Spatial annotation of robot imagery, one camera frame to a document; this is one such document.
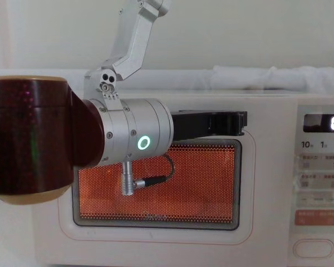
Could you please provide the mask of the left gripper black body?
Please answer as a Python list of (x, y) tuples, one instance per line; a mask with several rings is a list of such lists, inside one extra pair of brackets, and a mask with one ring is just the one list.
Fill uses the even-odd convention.
[(240, 111), (178, 111), (171, 116), (174, 140), (241, 135)]

